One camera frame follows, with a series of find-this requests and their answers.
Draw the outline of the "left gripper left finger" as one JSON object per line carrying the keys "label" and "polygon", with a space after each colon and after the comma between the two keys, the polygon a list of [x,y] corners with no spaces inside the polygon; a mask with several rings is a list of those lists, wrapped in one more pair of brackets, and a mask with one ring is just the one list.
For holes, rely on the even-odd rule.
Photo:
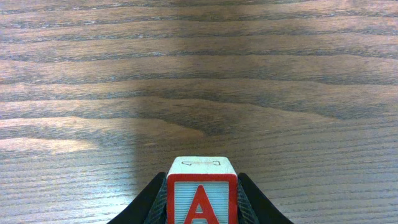
{"label": "left gripper left finger", "polygon": [[136,198],[107,224],[143,224],[164,183],[165,176],[165,172],[159,172]]}

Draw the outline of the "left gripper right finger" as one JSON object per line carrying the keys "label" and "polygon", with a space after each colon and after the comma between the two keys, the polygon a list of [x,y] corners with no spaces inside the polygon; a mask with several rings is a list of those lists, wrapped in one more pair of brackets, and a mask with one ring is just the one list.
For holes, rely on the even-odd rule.
{"label": "left gripper right finger", "polygon": [[245,173],[238,174],[239,224],[294,224]]}

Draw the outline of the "red letter A block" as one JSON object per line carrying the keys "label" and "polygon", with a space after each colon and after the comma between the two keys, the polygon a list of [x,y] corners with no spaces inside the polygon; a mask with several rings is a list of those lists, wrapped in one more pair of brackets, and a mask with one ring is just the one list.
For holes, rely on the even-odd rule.
{"label": "red letter A block", "polygon": [[167,173],[167,223],[237,222],[238,175],[229,159],[176,157]]}

